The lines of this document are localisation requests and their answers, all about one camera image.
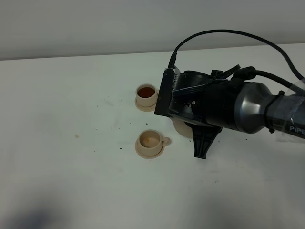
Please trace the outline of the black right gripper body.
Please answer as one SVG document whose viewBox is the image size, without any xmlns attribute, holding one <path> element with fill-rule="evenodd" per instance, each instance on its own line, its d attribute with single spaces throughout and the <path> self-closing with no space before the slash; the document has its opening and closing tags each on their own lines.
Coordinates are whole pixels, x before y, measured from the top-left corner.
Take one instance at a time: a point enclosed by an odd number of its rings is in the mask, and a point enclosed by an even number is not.
<svg viewBox="0 0 305 229">
<path fill-rule="evenodd" d="M 235 101 L 243 87 L 241 79 L 224 79 L 185 71 L 176 81 L 169 114 L 198 126 L 219 126 L 237 130 Z"/>
</svg>

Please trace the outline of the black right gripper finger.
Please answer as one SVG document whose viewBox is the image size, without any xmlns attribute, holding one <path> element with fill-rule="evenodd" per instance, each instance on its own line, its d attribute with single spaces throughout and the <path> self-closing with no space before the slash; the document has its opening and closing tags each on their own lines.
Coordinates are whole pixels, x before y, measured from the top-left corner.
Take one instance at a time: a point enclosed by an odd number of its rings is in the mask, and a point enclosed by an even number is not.
<svg viewBox="0 0 305 229">
<path fill-rule="evenodd" d="M 223 128 L 218 126 L 198 126 L 190 123 L 186 123 L 186 125 L 192 129 L 194 157 L 206 159 L 207 151 Z"/>
<path fill-rule="evenodd" d="M 223 71 L 221 71 L 221 70 L 212 70 L 211 71 L 211 77 L 212 78 L 217 78 L 217 76 L 222 74 L 222 73 L 223 73 Z"/>
</svg>

